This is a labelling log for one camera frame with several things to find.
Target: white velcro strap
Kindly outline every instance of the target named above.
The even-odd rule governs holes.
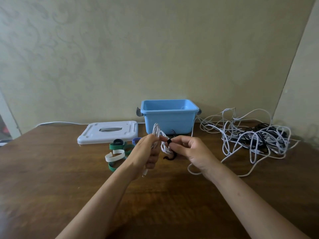
[[[125,151],[123,149],[113,150],[113,154],[109,153],[105,155],[106,162],[118,161],[125,157]]]

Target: green velcro strap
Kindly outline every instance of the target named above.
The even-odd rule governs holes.
[[[133,145],[133,144],[125,145],[123,148],[123,150],[125,151],[125,155],[126,156],[130,155],[134,147],[135,147],[135,145]]]
[[[110,150],[124,149],[125,146],[126,142],[124,142],[123,145],[114,145],[114,143],[110,143]]]
[[[117,168],[114,168],[114,167],[113,167],[114,163],[115,163],[115,162],[109,162],[109,163],[108,163],[108,168],[109,168],[112,172],[114,172],[114,171],[117,169]]]

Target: blue plastic bin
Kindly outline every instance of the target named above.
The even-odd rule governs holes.
[[[187,134],[192,131],[196,114],[200,109],[191,100],[145,100],[140,113],[145,117],[146,132],[153,132],[158,123],[166,134]]]

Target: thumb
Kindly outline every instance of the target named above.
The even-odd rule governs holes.
[[[169,148],[173,150],[174,152],[187,157],[189,148],[185,148],[184,146],[177,143],[173,143],[173,142],[169,144]]]

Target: wooden table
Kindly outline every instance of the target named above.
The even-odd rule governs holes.
[[[198,129],[222,159],[220,134]],[[0,148],[0,238],[55,238],[111,175],[108,144],[78,145],[85,126],[41,126]],[[146,135],[144,125],[139,136]],[[249,238],[215,186],[163,160],[128,187],[110,238]],[[226,165],[244,174],[248,151]],[[266,159],[243,180],[310,237],[319,233],[319,156],[306,144],[284,160]]]

